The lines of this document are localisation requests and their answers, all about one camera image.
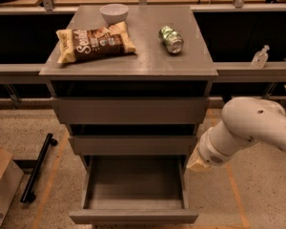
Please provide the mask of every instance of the gray drawer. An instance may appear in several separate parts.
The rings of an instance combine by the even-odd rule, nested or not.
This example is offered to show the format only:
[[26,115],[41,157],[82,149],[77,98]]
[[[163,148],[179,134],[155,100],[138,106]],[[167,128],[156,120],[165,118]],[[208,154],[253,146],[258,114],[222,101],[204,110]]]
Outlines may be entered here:
[[77,224],[193,223],[178,156],[97,156]]
[[76,155],[185,155],[193,151],[195,135],[71,136]]
[[201,123],[207,98],[53,98],[61,123],[181,124]]

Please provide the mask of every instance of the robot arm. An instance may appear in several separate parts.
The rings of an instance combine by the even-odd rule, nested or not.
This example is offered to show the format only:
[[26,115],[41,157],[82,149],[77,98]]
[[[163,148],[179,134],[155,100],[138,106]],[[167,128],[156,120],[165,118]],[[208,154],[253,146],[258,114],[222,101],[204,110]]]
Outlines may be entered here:
[[265,99],[238,97],[222,109],[222,120],[200,138],[187,168],[219,166],[258,141],[286,152],[286,113]]

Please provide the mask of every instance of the tin can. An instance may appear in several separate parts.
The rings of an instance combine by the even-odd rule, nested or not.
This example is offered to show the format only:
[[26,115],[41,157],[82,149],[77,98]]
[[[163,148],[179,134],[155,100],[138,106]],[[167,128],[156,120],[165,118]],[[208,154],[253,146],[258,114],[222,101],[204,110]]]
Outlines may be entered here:
[[169,53],[179,53],[183,47],[181,35],[169,26],[162,27],[159,31],[159,38],[166,46]]

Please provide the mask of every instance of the concrete floor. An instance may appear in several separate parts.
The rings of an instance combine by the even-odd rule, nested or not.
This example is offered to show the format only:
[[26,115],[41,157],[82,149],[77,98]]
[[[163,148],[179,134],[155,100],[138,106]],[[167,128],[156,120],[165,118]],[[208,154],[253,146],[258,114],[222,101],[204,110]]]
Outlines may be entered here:
[[[210,109],[199,135],[220,118]],[[68,133],[48,103],[24,102],[14,110],[0,101],[0,146],[14,159],[37,158],[47,133],[59,141],[47,154],[35,187],[32,204],[20,202],[29,175],[24,175],[2,228],[89,229],[75,225],[68,216],[80,209],[85,170],[72,152]],[[139,226],[135,228],[286,229],[286,154],[258,143],[243,150],[227,164],[204,173],[187,172],[190,207],[199,214],[195,224]],[[134,228],[98,226],[97,228]]]

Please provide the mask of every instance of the bowl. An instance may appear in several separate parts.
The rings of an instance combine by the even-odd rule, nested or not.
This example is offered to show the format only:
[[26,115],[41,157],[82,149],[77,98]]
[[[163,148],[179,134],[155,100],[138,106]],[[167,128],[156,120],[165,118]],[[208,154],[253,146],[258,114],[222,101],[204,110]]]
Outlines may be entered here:
[[104,20],[108,24],[116,24],[125,21],[129,8],[123,4],[109,4],[100,9]]

